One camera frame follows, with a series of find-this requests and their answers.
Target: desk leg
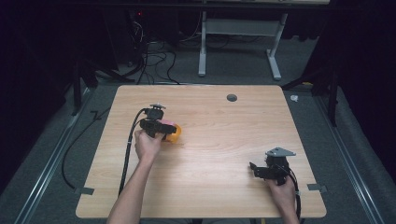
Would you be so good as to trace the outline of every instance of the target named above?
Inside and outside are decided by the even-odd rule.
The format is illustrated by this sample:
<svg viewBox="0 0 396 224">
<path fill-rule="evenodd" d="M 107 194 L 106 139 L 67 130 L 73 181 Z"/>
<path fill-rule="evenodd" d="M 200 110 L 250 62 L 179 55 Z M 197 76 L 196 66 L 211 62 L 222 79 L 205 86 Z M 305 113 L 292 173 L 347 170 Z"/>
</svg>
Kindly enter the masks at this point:
<svg viewBox="0 0 396 224">
<path fill-rule="evenodd" d="M 279 69 L 277 67 L 276 59 L 275 59 L 275 53 L 276 53 L 277 46 L 279 45 L 280 37 L 282 36 L 287 17 L 288 17 L 288 14 L 286 14 L 286 13 L 282 14 L 282 18 L 280 19 L 279 25 L 277 26 L 274 45 L 273 45 L 272 49 L 267 50 L 267 58 L 268 58 L 268 62 L 270 64 L 270 66 L 271 66 L 271 71 L 273 73 L 274 80 L 281 79 L 281 75 L 280 75 Z"/>
<path fill-rule="evenodd" d="M 206 75 L 206 12 L 202 12 L 201 51 L 199 54 L 198 76 Z"/>
<path fill-rule="evenodd" d="M 73 67 L 73 100 L 74 100 L 74 111 L 72 116 L 75 116 L 79 110 L 81 109 L 81 83 L 80 76 L 78 71 L 78 61 L 76 61 L 76 65 Z"/>
</svg>

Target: aluminum rail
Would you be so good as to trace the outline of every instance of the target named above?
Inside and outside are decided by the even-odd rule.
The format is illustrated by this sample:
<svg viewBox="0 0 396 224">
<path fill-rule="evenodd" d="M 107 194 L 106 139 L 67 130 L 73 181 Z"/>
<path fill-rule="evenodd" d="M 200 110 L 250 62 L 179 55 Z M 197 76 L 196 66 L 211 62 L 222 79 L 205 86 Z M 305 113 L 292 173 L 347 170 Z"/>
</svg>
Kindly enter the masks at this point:
<svg viewBox="0 0 396 224">
<path fill-rule="evenodd" d="M 41 198 L 44 194 L 44 192 L 47 189 L 48 184 L 50 183 L 50 180 L 52 179 L 55 170 L 59 164 L 59 162 L 62 160 L 63 154 L 65 153 L 65 145 L 67 143 L 67 140 L 70 137 L 70 134 L 73 132 L 74 127 L 76 126 L 76 123 L 79 119 L 79 116 L 81 112 L 83 111 L 85 105 L 89 102 L 89 100 L 92 97 L 93 91 L 90 91 L 88 88 L 85 89 L 84 94 L 83 94 L 83 105 L 81 109 L 77 112 L 75 116 L 73 116 L 70 120 L 69 123 L 67 124 L 66 128 L 64 129 L 64 132 L 62 133 L 62 136 L 58 140 L 58 143 L 53 150 L 49 161 L 47 162 L 47 165 L 45 166 L 43 172 L 41 173 L 40 177 L 35 183 L 34 188 L 32 189 L 32 192 L 30 193 L 28 199 L 26 200 L 22 210 L 20 211 L 17 219 L 15 220 L 14 223 L 29 223 L 30 219 L 32 218 L 35 209 L 37 208 L 38 204 L 41 201 Z"/>
<path fill-rule="evenodd" d="M 361 174 L 359 173 L 359 170 L 356 167 L 355 162 L 353 161 L 353 158 L 350 156 L 348 152 L 347 146 L 344 144 L 341 134 L 338 132 L 338 129 L 336 127 L 332 126 L 331 121 L 327 117 L 327 109 L 325 103 L 323 102 L 323 99 L 321 97 L 315 97 L 314 99 L 315 102 L 317 103 L 319 110 L 323 115 L 323 118 L 326 120 L 330 131 L 332 132 L 332 137 L 334 138 L 337 144 L 338 153 L 346 169 L 346 174 L 348 175 L 350 182 L 352 183 L 352 186 L 356 191 L 356 194 L 361 200 L 361 205 L 367 217 L 369 218 L 370 223 L 385 224 L 373 200 L 370 190 L 368 189 L 366 183 L 362 179 Z"/>
</svg>

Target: wrist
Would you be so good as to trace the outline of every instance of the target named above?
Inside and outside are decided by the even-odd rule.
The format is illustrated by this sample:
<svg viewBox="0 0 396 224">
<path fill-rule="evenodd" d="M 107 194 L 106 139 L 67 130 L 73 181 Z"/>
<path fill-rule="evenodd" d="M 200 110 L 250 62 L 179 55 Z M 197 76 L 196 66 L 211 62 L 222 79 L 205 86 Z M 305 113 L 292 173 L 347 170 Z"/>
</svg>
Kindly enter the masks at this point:
<svg viewBox="0 0 396 224">
<path fill-rule="evenodd" d="M 139 163 L 137 164 L 137 166 L 141 166 L 142 168 L 143 167 L 151 168 L 153 163 L 154 163 L 154 159 L 145 158 L 145 159 L 139 160 Z"/>
<path fill-rule="evenodd" d="M 280 213 L 284 224 L 300 223 L 294 209 L 282 209 Z"/>
</svg>

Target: gray carpet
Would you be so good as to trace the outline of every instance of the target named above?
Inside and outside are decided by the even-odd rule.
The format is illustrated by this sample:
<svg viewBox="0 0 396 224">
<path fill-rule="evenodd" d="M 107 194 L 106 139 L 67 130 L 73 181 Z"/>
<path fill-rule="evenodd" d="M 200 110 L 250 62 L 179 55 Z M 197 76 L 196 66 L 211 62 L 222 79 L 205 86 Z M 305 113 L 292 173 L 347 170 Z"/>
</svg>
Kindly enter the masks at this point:
<svg viewBox="0 0 396 224">
<path fill-rule="evenodd" d="M 177 54 L 171 77 L 180 83 L 197 84 L 236 84 L 236 85 L 283 85 L 299 77 L 303 72 L 315 41 L 299 42 L 282 40 L 276 59 L 282 75 L 281 81 L 273 81 L 269 64 L 264 58 L 265 46 L 270 46 L 267 38 L 249 42 L 249 39 L 237 38 L 221 49 L 221 41 L 213 41 L 214 48 L 207 51 L 206 77 L 198 77 L 199 50 L 196 46 L 183 46 L 177 49 L 162 48 L 161 44 L 152 45 L 151 50 L 169 50 Z M 156 57 L 149 57 L 155 64 Z M 172 64 L 172 54 L 167 54 L 166 62 L 157 66 L 160 76 L 166 77 L 167 68 Z M 147 69 L 142 83 L 169 82 L 156 75 L 155 66 Z M 93 90 L 92 98 L 83 110 L 71 137 L 75 139 L 92 121 L 91 111 L 102 112 L 111 106 L 119 83 L 101 80 L 101 84 Z M 322 194 L 327 208 L 327 216 L 308 219 L 305 223 L 370 223 L 361 206 L 354 186 L 337 151 L 332 132 L 320 113 L 317 98 L 311 96 L 309 87 L 301 87 L 285 91 L 291 114 L 302 139 L 307 157 L 314 175 L 320 185 L 326 186 L 327 192 Z M 290 100 L 290 95 L 299 95 L 299 101 Z M 45 131 L 37 140 L 31 153 L 8 185 L 0 198 L 0 223 L 13 223 L 29 197 L 41 171 L 44 169 L 52 150 L 55 148 L 73 111 L 71 93 L 64 107 L 48 122 Z M 337 124 L 338 131 L 355 159 L 358 169 L 368 189 L 372 192 L 385 223 L 396 219 L 396 188 L 380 160 L 376 157 L 367 139 L 361 132 L 359 123 L 350 112 L 342 92 L 338 97 Z M 88 175 L 92 158 L 98 145 L 106 116 L 97 120 L 73 145 L 66 160 L 66 175 L 69 180 L 82 187 Z M 66 186 L 58 165 L 42 199 L 30 219 L 31 223 L 105 223 L 103 219 L 80 219 L 75 211 L 78 195 Z M 281 223 L 279 218 L 267 219 L 267 223 Z"/>
</svg>

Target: metal frame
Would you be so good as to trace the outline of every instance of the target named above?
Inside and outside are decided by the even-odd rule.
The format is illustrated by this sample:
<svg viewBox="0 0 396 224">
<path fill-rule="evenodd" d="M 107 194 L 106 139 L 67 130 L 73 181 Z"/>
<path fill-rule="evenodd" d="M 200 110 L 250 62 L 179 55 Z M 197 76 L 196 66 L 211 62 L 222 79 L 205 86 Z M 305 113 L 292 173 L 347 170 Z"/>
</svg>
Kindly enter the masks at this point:
<svg viewBox="0 0 396 224">
<path fill-rule="evenodd" d="M 356 191 L 359 199 L 361 200 L 361 206 L 366 212 L 367 217 L 370 220 L 370 223 L 385 223 L 382 218 L 372 196 L 371 191 L 367 187 L 364 182 L 361 174 L 359 173 L 358 168 L 355 165 L 353 158 L 349 154 L 349 150 L 345 145 L 341 134 L 338 132 L 337 128 L 332 125 L 332 122 L 327 117 L 327 109 L 326 105 L 323 102 L 323 99 L 320 97 L 314 97 L 315 103 L 317 104 L 318 109 L 320 110 L 323 118 L 326 120 L 326 123 L 332 132 L 332 137 L 337 144 L 338 154 L 340 156 L 341 161 L 344 164 L 346 169 L 346 173 L 349 177 L 350 182 L 352 183 L 353 188 Z"/>
<path fill-rule="evenodd" d="M 282 14 L 279 21 L 240 21 L 208 19 L 206 12 L 202 12 L 201 50 L 199 56 L 198 76 L 206 75 L 206 35 L 265 35 L 274 37 L 274 45 L 266 51 L 274 80 L 279 81 L 281 75 L 276 63 L 275 54 L 280 37 L 286 24 L 288 14 Z"/>
<path fill-rule="evenodd" d="M 41 201 L 41 198 L 44 194 L 44 192 L 47 189 L 48 184 L 50 183 L 52 176 L 55 173 L 56 167 L 58 164 L 61 162 L 63 154 L 66 151 L 66 143 L 71 135 L 71 133 L 74 130 L 74 127 L 77 124 L 77 121 L 79 119 L 79 116 L 81 115 L 81 112 L 91 99 L 93 94 L 93 91 L 90 89 L 86 88 L 84 93 L 83 93 L 83 104 L 80 110 L 77 112 L 76 115 L 74 115 L 69 123 L 67 124 L 67 127 L 64 129 L 64 132 L 62 133 L 61 138 L 59 139 L 55 149 L 53 150 L 49 161 L 47 162 L 47 165 L 45 166 L 43 172 L 41 173 L 40 177 L 38 180 L 35 182 L 35 186 L 32 189 L 32 192 L 29 195 L 29 198 L 26 200 L 22 210 L 18 214 L 17 219 L 15 220 L 15 223 L 29 223 L 30 219 L 33 216 L 33 213 L 35 212 L 35 209 L 37 208 L 38 204 Z"/>
</svg>

